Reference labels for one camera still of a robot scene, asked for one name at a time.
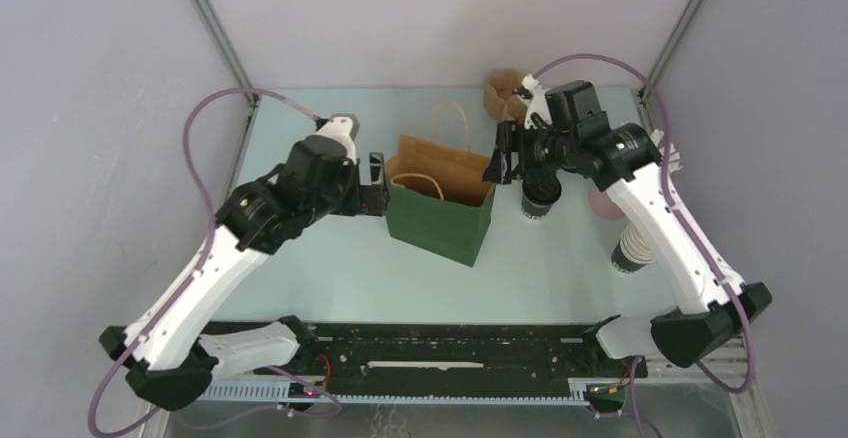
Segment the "green paper bag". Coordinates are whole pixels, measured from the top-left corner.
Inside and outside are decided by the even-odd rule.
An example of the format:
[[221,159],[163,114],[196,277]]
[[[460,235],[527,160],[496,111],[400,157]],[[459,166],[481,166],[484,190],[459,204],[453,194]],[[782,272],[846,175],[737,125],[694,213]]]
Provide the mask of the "green paper bag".
[[495,185],[483,180],[490,159],[471,150],[470,123],[461,105],[436,105],[433,122],[446,107],[462,119],[465,147],[400,136],[396,154],[386,162],[385,218],[392,238],[472,267],[491,223]]

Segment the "black paper coffee cup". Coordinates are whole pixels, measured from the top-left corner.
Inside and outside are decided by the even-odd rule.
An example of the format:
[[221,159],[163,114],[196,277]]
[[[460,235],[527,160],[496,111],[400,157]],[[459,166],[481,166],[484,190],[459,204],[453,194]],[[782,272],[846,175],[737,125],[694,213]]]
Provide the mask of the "black paper coffee cup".
[[560,197],[561,192],[557,190],[523,189],[521,210],[525,217],[532,220],[541,220],[549,213]]

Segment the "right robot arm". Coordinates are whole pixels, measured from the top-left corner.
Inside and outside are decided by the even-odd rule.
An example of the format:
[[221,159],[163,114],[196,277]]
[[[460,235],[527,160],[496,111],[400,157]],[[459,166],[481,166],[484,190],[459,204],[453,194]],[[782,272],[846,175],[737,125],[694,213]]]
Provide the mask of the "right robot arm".
[[521,181],[523,207],[544,215],[561,195],[557,171],[590,179],[640,234],[675,299],[656,316],[597,323],[581,350],[585,369],[606,376],[624,357],[657,354],[688,368],[748,330],[772,303],[770,290],[746,282],[709,242],[649,133],[634,122],[612,127],[588,81],[551,88],[526,75],[515,93],[526,113],[498,125],[484,181]]

